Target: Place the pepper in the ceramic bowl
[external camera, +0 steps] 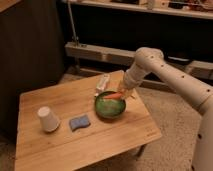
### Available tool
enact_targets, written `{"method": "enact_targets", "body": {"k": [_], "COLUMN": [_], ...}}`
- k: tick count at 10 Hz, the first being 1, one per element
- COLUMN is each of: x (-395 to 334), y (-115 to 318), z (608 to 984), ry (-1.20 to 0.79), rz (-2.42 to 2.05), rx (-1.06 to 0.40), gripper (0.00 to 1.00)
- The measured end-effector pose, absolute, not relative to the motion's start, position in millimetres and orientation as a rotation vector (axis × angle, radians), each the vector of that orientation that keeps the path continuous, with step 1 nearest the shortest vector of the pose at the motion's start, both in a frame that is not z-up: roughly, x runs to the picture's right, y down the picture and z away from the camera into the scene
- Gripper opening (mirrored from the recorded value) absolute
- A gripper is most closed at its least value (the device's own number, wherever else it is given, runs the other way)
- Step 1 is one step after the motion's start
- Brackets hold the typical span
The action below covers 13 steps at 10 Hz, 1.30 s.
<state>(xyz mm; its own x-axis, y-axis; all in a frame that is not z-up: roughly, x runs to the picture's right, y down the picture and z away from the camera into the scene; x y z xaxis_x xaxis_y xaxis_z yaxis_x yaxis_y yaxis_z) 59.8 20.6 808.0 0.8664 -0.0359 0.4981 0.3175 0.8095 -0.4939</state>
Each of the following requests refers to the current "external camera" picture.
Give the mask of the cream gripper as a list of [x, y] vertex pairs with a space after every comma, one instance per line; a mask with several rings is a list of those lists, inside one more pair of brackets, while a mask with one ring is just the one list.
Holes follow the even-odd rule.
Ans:
[[133, 95], [133, 88], [139, 86], [142, 82], [142, 78], [138, 73], [134, 70], [128, 69], [123, 76], [122, 84], [117, 88], [117, 93], [123, 97], [125, 95], [125, 99], [133, 98], [136, 99]]

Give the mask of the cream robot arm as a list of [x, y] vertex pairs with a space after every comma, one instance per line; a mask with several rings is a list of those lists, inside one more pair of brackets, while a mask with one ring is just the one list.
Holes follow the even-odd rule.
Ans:
[[161, 50], [141, 47], [119, 84], [122, 97], [127, 98], [149, 73], [154, 73], [202, 116], [191, 168], [213, 171], [213, 86], [167, 64]]

